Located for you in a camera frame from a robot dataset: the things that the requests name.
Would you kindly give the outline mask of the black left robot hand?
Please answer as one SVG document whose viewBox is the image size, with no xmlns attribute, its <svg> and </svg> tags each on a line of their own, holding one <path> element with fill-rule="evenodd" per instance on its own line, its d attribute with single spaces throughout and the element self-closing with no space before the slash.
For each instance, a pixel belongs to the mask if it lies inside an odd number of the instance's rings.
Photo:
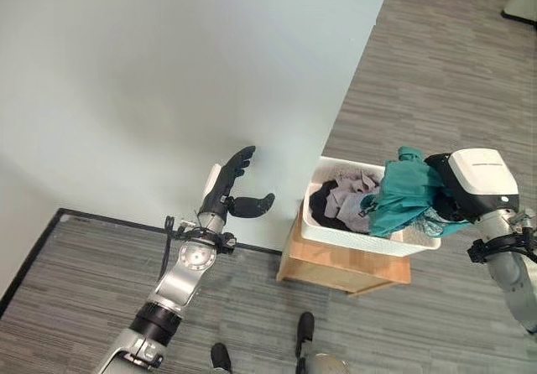
<svg viewBox="0 0 537 374">
<path fill-rule="evenodd" d="M 235 181 L 245 174 L 255 151 L 255 146 L 245 147 L 221 166 L 216 178 L 210 182 L 210 189 L 203 196 L 197 214 L 202 226 L 224 226 L 228 213 L 238 218 L 253 219 L 265 215 L 271 209 L 275 201 L 273 193 L 262 199 L 231 196 Z"/>
</svg>

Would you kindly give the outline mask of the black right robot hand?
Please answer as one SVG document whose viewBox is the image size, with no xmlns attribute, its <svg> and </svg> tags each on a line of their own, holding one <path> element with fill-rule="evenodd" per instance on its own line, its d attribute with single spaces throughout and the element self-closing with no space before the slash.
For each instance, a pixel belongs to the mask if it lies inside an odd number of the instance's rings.
<svg viewBox="0 0 537 374">
<path fill-rule="evenodd" d="M 499 151 L 467 148 L 434 154 L 425 162 L 441 178 L 433 201 L 440 217 L 474 223 L 498 210 L 519 211 L 519 187 Z"/>
</svg>

